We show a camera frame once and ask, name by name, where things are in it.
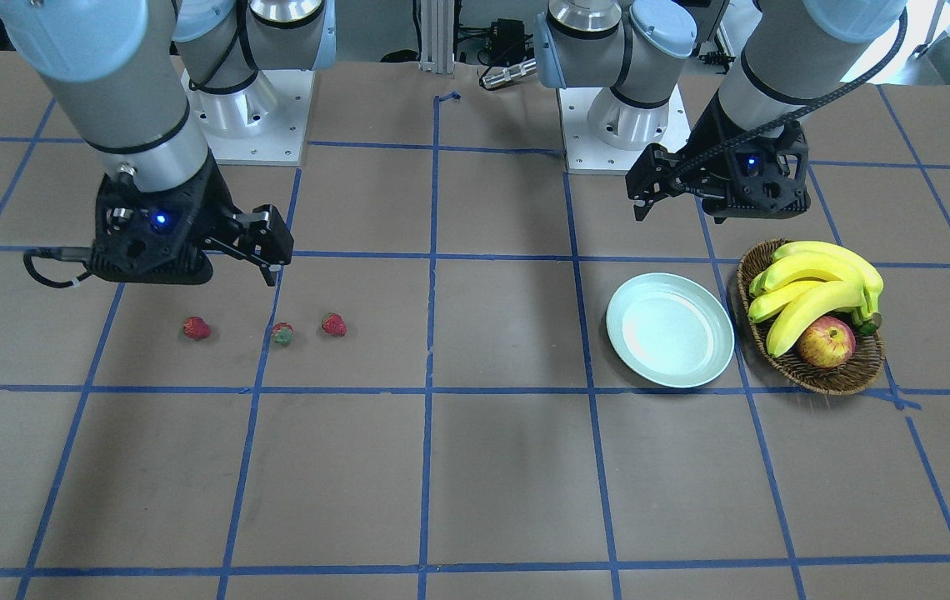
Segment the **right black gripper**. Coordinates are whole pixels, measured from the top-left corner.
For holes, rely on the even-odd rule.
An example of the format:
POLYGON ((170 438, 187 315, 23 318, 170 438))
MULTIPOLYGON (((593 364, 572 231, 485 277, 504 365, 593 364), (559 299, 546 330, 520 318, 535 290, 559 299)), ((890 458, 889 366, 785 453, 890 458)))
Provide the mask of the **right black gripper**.
POLYGON ((143 192, 127 174, 97 190, 87 270, 116 283, 198 285, 213 275, 204 249, 257 266, 274 288, 292 261, 293 236, 277 206, 239 213, 213 155, 182 185, 143 192))

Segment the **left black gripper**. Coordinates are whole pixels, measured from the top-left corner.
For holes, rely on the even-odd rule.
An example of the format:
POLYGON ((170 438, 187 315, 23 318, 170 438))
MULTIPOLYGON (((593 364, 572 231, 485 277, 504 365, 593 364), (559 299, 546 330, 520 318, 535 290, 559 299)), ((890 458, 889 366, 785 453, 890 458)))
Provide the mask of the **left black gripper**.
POLYGON ((726 219, 792 219, 811 206, 809 145, 798 119, 775 118, 769 132, 739 126, 719 92, 693 126, 680 152, 647 145, 627 171, 627 197, 636 222, 655 204, 691 193, 718 223, 726 219), (690 168, 683 168, 691 163, 690 168))

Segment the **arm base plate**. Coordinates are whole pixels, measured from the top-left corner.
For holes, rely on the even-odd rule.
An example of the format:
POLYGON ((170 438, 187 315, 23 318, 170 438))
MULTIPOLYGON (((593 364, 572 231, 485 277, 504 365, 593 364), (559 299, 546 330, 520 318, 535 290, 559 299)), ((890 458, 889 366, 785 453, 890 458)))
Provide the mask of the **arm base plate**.
POLYGON ((231 94, 187 90, 216 163, 299 167, 315 78, 313 71, 266 71, 231 94))
POLYGON ((621 102, 608 87, 563 88, 557 99, 571 174, 623 175, 649 145, 676 152, 691 133, 678 87, 652 109, 621 102))

